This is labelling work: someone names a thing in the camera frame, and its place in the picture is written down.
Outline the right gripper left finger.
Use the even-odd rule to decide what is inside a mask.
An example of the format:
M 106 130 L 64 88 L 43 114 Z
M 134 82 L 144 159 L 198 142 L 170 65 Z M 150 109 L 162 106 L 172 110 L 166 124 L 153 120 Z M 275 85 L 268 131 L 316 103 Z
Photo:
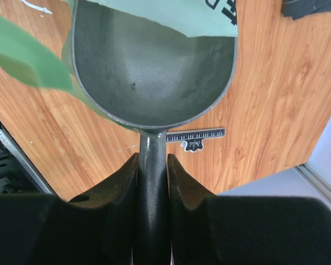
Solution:
M 0 195 L 0 264 L 130 264 L 138 154 L 70 201 Z

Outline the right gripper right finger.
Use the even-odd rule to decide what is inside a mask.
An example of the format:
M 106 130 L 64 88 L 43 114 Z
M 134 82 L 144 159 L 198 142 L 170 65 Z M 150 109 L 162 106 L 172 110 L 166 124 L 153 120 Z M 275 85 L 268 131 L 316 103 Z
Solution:
M 218 196 L 168 155 L 175 264 L 331 264 L 331 211 L 309 197 Z

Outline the piano pattern bag clip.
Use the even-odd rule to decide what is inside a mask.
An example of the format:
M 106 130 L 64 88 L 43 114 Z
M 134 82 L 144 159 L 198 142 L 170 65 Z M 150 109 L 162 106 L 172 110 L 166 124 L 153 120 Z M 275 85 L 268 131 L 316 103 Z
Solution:
M 224 137 L 226 128 L 212 128 L 167 132 L 166 143 L 179 142 L 185 152 L 195 153 L 204 149 L 204 140 Z

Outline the grey metal scoop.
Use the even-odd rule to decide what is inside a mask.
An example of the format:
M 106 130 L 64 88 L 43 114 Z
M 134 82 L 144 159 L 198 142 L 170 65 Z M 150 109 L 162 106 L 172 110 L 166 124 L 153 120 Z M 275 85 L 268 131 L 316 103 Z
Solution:
M 134 264 L 170 263 L 166 134 L 223 98 L 237 45 L 235 37 L 188 38 L 97 3 L 74 3 L 71 52 L 79 85 L 108 118 L 140 134 Z

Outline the green litter bag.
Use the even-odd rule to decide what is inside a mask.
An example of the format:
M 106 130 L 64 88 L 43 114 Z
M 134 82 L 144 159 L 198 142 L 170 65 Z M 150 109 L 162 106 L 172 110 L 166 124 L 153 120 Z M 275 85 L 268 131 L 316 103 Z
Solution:
M 73 15 L 76 1 L 69 1 Z M 188 38 L 201 36 L 238 39 L 235 1 L 90 1 L 171 28 Z M 71 29 L 61 57 L 25 30 L 0 16 L 0 67 L 20 82 L 65 91 L 97 114 L 79 85 L 72 66 Z

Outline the dark checked folded cloth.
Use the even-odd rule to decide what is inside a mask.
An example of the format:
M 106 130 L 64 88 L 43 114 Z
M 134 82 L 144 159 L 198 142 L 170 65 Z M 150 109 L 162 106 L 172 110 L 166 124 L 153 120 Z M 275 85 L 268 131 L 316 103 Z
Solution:
M 331 0 L 284 0 L 281 12 L 293 20 L 317 13 L 331 12 Z

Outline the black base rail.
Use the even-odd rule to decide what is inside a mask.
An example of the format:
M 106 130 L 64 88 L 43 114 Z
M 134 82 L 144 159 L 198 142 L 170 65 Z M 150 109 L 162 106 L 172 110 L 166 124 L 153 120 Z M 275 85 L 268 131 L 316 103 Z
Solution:
M 0 122 L 0 195 L 53 194 L 53 188 Z

